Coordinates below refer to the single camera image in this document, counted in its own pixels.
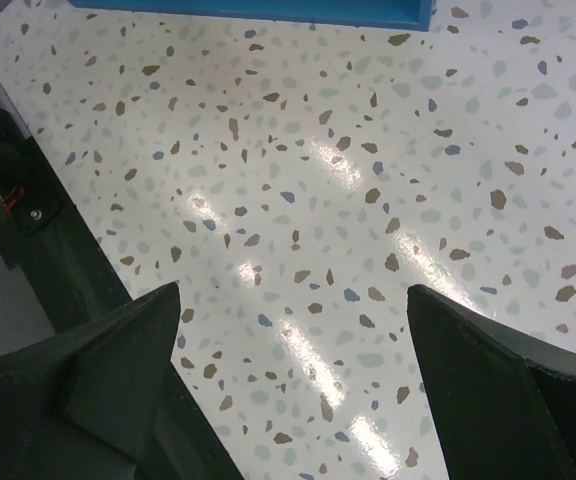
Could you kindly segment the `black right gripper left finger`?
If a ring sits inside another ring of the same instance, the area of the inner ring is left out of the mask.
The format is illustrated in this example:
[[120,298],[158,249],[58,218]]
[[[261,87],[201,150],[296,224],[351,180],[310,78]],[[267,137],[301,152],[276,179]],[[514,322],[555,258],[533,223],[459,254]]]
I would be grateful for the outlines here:
[[171,363],[169,283],[0,356],[0,479],[236,479]]

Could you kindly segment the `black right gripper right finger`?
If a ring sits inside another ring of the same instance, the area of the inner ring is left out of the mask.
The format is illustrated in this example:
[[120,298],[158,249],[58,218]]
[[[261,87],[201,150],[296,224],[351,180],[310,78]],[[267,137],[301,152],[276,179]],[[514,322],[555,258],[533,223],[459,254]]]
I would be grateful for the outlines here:
[[576,353],[424,285],[407,317],[450,478],[576,479]]

